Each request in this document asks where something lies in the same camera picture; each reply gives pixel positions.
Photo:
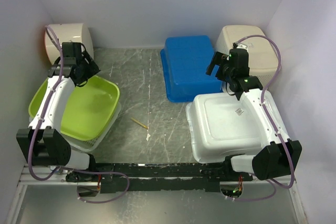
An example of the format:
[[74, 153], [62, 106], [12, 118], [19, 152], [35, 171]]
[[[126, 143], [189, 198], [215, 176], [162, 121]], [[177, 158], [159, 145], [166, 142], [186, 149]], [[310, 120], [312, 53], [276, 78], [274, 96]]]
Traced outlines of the beige perforated plastic basket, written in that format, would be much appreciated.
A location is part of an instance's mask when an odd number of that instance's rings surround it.
[[[250, 25], [229, 25], [222, 28], [215, 43], [215, 50], [229, 54], [233, 43], [249, 35], [264, 35], [264, 32], [257, 26]], [[241, 42], [247, 46], [249, 53], [250, 75], [257, 76], [265, 86], [274, 76], [278, 59], [271, 43], [260, 37], [253, 37]]]

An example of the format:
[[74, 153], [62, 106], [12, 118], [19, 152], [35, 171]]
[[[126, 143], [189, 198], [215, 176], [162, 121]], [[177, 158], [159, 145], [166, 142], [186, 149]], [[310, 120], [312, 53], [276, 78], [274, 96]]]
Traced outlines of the green plastic basin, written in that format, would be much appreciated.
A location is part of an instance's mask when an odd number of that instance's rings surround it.
[[61, 121], [60, 132], [80, 141], [89, 141], [107, 128], [120, 96], [118, 86], [102, 77], [91, 77], [85, 86], [75, 87]]

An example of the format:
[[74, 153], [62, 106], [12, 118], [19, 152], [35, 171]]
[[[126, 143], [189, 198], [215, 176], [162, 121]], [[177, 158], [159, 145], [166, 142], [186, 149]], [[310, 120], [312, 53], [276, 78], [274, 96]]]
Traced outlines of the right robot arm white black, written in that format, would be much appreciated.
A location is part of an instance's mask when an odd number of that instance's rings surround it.
[[227, 55], [215, 52], [206, 70], [211, 75], [214, 67], [219, 67], [215, 77], [229, 84], [232, 95], [251, 112], [259, 131], [258, 153], [230, 155], [225, 159], [229, 164], [223, 167], [223, 176], [233, 181], [242, 172], [254, 174], [260, 180], [287, 175], [294, 180], [302, 146], [298, 140], [290, 139], [270, 92], [256, 76], [249, 74], [248, 63], [248, 51], [236, 47]]

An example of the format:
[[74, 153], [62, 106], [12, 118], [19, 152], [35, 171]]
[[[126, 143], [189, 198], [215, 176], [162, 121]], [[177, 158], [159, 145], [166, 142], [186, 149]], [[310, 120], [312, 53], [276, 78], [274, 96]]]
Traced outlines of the white plastic tub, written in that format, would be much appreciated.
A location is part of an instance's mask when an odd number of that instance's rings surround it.
[[202, 164], [238, 152], [257, 154], [259, 131], [251, 112], [228, 93], [201, 94], [186, 107], [193, 156]]

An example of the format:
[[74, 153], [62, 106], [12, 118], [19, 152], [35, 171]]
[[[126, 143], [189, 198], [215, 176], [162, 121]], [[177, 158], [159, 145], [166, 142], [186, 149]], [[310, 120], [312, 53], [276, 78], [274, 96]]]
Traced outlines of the blue plastic tray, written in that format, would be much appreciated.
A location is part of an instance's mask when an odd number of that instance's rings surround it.
[[206, 74], [214, 55], [208, 36], [169, 37], [160, 55], [169, 101], [192, 102], [199, 94], [221, 92], [222, 82]]

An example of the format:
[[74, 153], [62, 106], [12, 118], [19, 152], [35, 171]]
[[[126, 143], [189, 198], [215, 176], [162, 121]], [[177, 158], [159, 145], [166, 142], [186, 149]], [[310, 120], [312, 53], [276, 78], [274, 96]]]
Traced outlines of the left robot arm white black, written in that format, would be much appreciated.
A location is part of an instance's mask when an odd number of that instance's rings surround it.
[[79, 169], [79, 175], [90, 182], [97, 178], [94, 159], [71, 149], [61, 135], [60, 127], [66, 104], [76, 87], [83, 87], [100, 71], [80, 42], [64, 42], [61, 56], [48, 73], [47, 89], [36, 116], [28, 128], [19, 129], [17, 142], [29, 167], [63, 166]]

